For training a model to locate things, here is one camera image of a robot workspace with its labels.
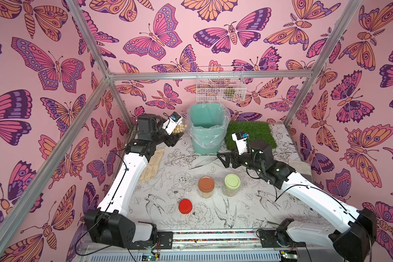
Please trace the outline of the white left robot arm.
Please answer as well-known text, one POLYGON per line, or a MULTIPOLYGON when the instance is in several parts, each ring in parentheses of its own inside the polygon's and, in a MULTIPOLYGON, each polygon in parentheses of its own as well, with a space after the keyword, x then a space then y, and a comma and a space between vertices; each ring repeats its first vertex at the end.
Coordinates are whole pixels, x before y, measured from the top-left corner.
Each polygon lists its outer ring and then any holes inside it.
POLYGON ((129 202, 157 146, 173 147, 182 137, 182 133, 174 133, 182 121, 183 117, 177 112, 165 117, 155 114, 138 117, 136 139, 121 151, 124 166, 104 199, 85 214, 86 234, 93 242, 120 248, 129 248, 132 243, 152 248, 157 243, 155 224, 134 222, 127 217, 129 202))

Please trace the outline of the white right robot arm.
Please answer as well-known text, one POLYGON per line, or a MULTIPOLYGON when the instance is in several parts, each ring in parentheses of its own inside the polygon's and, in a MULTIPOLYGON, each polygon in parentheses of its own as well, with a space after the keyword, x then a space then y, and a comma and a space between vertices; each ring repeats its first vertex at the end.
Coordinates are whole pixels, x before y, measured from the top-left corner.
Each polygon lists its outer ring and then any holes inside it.
POLYGON ((372 259, 372 246, 377 238, 376 214, 369 209, 358 210, 321 190, 288 164, 275 160, 270 145, 264 140, 250 143, 235 140, 232 152, 218 153, 225 168, 244 167, 258 178, 301 200, 330 223, 330 228, 316 224, 300 224, 286 218, 275 230, 277 243, 289 247, 304 242, 336 251, 349 262, 372 259))

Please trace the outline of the red jar lid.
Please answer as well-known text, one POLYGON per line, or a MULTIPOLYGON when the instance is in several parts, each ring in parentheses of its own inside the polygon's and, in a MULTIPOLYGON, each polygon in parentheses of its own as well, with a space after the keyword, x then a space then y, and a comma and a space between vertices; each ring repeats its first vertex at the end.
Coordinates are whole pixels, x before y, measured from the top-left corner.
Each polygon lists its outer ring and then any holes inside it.
POLYGON ((179 202, 179 211, 181 214, 189 214, 193 210, 192 202, 189 199, 182 199, 179 202))

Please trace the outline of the clear peanut jar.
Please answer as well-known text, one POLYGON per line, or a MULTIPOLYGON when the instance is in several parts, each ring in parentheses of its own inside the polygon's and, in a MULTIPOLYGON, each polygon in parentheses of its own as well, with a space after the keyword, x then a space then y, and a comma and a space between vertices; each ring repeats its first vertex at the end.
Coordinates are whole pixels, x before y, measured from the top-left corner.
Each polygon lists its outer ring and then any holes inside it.
POLYGON ((187 128, 187 124, 182 121, 181 123, 179 123, 174 130, 172 131, 173 134, 180 134, 183 133, 187 128))

